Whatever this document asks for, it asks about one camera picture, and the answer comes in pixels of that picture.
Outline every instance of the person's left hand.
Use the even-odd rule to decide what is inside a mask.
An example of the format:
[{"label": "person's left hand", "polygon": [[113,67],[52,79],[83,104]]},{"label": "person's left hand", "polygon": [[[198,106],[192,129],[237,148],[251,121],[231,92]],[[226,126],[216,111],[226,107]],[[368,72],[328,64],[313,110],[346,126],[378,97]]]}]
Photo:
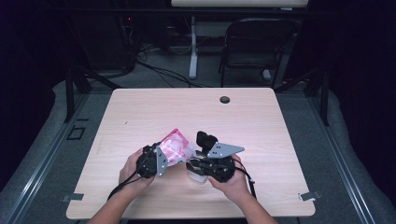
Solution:
[{"label": "person's left hand", "polygon": [[[119,183],[122,183],[125,181],[131,174],[134,173],[136,170],[136,162],[137,159],[143,154],[143,148],[140,148],[137,150],[135,153],[133,153],[131,156],[128,157],[128,161],[125,163],[124,167],[120,170],[120,178],[119,178]],[[145,179],[145,178],[140,178],[137,174],[130,180],[134,181],[131,184],[127,184],[123,187],[123,190],[128,190],[129,192],[132,192],[134,196],[137,196],[141,192],[143,192],[146,187],[148,187],[152,181],[154,180],[154,176],[151,178]]]}]

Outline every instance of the forearm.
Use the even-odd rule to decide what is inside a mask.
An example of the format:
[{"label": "forearm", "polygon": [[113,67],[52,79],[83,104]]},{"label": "forearm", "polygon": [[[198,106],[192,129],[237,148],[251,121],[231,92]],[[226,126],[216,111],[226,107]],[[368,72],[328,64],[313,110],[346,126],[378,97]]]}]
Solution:
[{"label": "forearm", "polygon": [[103,207],[91,218],[88,223],[120,223],[122,214],[135,197],[136,195],[127,189],[117,192],[103,205]]},{"label": "forearm", "polygon": [[262,205],[251,195],[243,197],[242,200],[235,203],[242,210],[249,224],[276,223]]}]

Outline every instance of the hand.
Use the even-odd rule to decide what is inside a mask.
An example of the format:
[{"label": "hand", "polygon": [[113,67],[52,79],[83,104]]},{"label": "hand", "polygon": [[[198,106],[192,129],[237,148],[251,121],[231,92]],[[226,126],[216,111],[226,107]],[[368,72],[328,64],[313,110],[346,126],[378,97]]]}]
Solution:
[{"label": "hand", "polygon": [[[232,155],[232,158],[235,160],[235,166],[242,168],[241,163],[237,162],[241,161],[241,158],[236,155]],[[244,198],[251,196],[250,192],[248,191],[248,184],[245,174],[240,171],[235,170],[233,177],[225,183],[220,183],[212,176],[209,176],[208,179],[213,188],[222,191],[228,199],[236,204],[241,203],[241,200]]]},{"label": "hand", "polygon": [[[119,183],[125,181],[131,174],[136,170],[136,162],[137,159],[143,154],[143,148],[140,148],[131,156],[128,157],[128,161],[125,163],[124,167],[120,170],[120,178]],[[149,179],[140,178],[138,175],[135,175],[130,181],[134,181],[131,184],[127,184],[123,187],[123,190],[132,193],[135,196],[143,192],[154,180],[154,176]]]}]

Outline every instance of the desk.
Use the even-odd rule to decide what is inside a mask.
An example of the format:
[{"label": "desk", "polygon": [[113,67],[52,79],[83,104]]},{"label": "desk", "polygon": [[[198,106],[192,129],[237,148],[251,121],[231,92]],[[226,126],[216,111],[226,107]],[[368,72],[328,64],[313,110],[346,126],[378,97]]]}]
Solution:
[{"label": "desk", "polygon": [[[230,103],[219,98],[227,96]],[[256,181],[258,201],[275,217],[304,217],[315,213],[288,129],[272,89],[118,89],[106,112],[67,216],[92,217],[118,185],[119,171],[137,149],[160,141],[179,128],[195,146],[198,131],[221,143],[241,146],[238,153]],[[187,176],[184,163],[169,167],[127,208],[125,218],[242,217],[239,208],[209,182]]]},{"label": "desk", "polygon": [[[172,7],[279,7],[281,9],[291,10],[293,7],[304,8],[307,4],[308,0],[172,0]],[[196,48],[196,26],[195,17],[192,17],[190,79],[196,79],[197,77],[198,54]],[[220,26],[219,28],[225,34],[227,27]]]}]

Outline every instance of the table leg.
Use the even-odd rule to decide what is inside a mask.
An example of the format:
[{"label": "table leg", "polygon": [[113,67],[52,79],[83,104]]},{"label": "table leg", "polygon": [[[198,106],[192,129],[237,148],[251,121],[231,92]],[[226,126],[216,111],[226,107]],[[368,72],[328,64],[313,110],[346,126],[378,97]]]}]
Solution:
[{"label": "table leg", "polygon": [[190,79],[197,78],[197,36],[195,33],[195,17],[191,17],[191,62],[190,62]]}]

